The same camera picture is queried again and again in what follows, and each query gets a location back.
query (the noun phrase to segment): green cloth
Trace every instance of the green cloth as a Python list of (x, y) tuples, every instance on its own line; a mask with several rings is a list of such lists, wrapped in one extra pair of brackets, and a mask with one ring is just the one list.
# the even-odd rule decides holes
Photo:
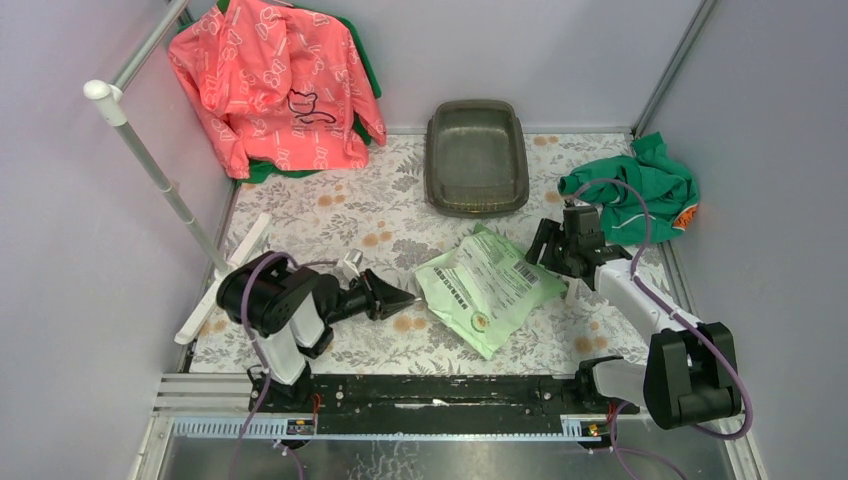
[[(218, 10), (221, 13), (226, 13), (227, 9), (230, 7), (230, 0), (218, 0), (216, 4)], [(295, 8), (304, 8), (298, 5), (294, 5)], [(313, 10), (308, 8), (307, 10), (311, 10), (313, 12), (323, 13), (324, 15), (330, 15), (329, 13), (319, 12), (318, 10)], [(365, 74), (368, 76), (368, 82), (371, 84), (371, 90), (374, 92), (374, 98), (380, 98), (383, 95), (383, 91), (380, 89), (380, 84), (377, 83), (377, 75), (374, 73), (374, 69), (371, 67), (371, 62), (368, 60), (368, 54), (365, 53), (365, 46), (362, 44), (362, 39), (359, 38), (359, 32), (356, 31), (356, 27), (350, 22), (350, 20), (339, 17), (336, 15), (330, 15), (335, 18), (342, 25), (347, 27), (350, 30), (350, 36), (353, 38), (353, 43), (356, 46), (356, 52), (359, 54), (359, 58), (362, 60), (362, 66), (365, 68)], [(180, 28), (180, 31), (188, 28), (189, 25), (184, 25)], [(362, 137), (362, 141), (365, 145), (371, 145), (371, 135), (368, 134), (368, 130), (365, 128), (365, 125), (362, 124), (362, 120), (360, 120), (358, 114), (354, 114), (353, 116), (353, 131), (356, 132), (360, 137)], [(276, 173), (278, 175), (283, 175), (290, 178), (302, 178), (313, 173), (318, 173), (320, 170), (302, 170), (302, 171), (286, 171), (280, 170), (275, 167), (270, 162), (262, 162), (262, 161), (250, 161), (250, 178), (246, 180), (241, 180), (239, 183), (262, 183), (265, 179), (268, 178), (272, 173)]]
[[(659, 133), (633, 142), (636, 157), (595, 160), (575, 168), (559, 181), (561, 194), (572, 194), (596, 178), (615, 178), (635, 188), (651, 213), (651, 242), (664, 242), (681, 235), (698, 209), (698, 186), (692, 173), (668, 158)], [(600, 183), (590, 187), (580, 199), (601, 204), (601, 228), (612, 243), (633, 245), (645, 240), (645, 222), (639, 200), (624, 187)]]

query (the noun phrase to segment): wall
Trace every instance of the wall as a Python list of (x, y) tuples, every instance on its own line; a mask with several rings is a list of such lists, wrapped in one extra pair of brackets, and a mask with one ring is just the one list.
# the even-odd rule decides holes
[[(0, 478), (126, 478), (206, 259), (82, 85), (165, 5), (0, 9)], [(123, 103), (214, 231), (228, 181), (162, 48)]]
[(734, 332), (772, 480), (845, 476), (846, 18), (722, 2), (652, 125), (700, 183), (678, 245), (703, 319)]
[[(195, 0), (190, 11), (199, 16), (214, 3)], [(356, 25), (395, 132), (423, 132), (440, 103), (481, 97), (510, 102), (527, 131), (630, 126), (699, 3), (303, 2)]]

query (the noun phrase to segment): floral tablecloth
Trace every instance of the floral tablecloth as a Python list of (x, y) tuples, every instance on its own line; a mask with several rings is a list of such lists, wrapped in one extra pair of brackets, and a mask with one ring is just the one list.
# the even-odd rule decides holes
[[(539, 219), (561, 219), (557, 180), (577, 165), (629, 153), (621, 134), (528, 135), (530, 200), (519, 212), (483, 220), (489, 228), (529, 246)], [(439, 215), (424, 198), (424, 137), (390, 136), (371, 149), (364, 170), (326, 171), (301, 179), (273, 176), (243, 185), (226, 237), (238, 245), (259, 212), (273, 216), (265, 250), (299, 262), (364, 252), (362, 268), (419, 292), (413, 269), (458, 245), (476, 220)], [(663, 290), (667, 281), (655, 248), (643, 256), (643, 275)], [(644, 362), (647, 346), (614, 307), (578, 282), (570, 305), (556, 298), (532, 312), (494, 357), (484, 360), (423, 303), (378, 322), (364, 315), (334, 325), (335, 339), (312, 361), (314, 373), (359, 374), (571, 374), (585, 359), (618, 354)], [(243, 372), (258, 363), (240, 325), (216, 311), (195, 345), (191, 372)]]

